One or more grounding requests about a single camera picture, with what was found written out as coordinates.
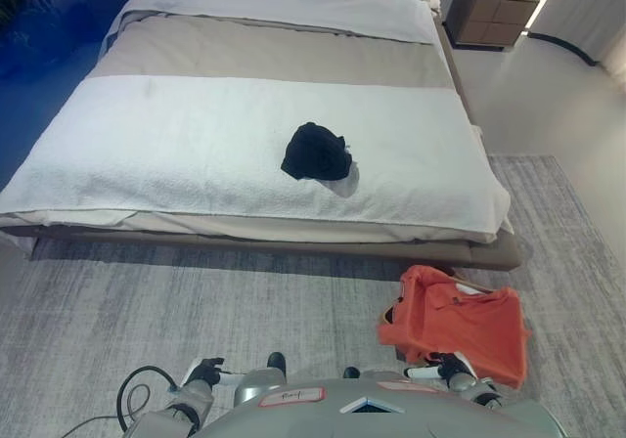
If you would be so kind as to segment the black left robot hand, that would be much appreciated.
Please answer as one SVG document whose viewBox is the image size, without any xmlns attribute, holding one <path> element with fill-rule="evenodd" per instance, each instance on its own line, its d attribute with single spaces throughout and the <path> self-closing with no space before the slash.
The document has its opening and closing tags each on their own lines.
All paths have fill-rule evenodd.
<svg viewBox="0 0 626 438">
<path fill-rule="evenodd" d="M 245 375 L 243 373 L 226 372 L 222 369 L 223 364 L 223 358 L 196 358 L 189 366 L 188 371 L 182 380 L 182 384 L 187 385 L 194 380 L 203 380 L 210 386 L 239 385 L 243 381 Z"/>
</svg>

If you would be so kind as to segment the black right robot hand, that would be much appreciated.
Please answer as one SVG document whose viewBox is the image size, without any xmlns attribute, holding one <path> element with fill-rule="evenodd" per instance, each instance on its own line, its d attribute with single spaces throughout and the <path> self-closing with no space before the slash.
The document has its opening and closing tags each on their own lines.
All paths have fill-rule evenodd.
<svg viewBox="0 0 626 438">
<path fill-rule="evenodd" d="M 445 379 L 449 380 L 458 373 L 465 373 L 476 378 L 467 357 L 461 352 L 432 352 L 426 360 L 426 367 L 407 368 L 404 375 L 410 379 Z"/>
</svg>

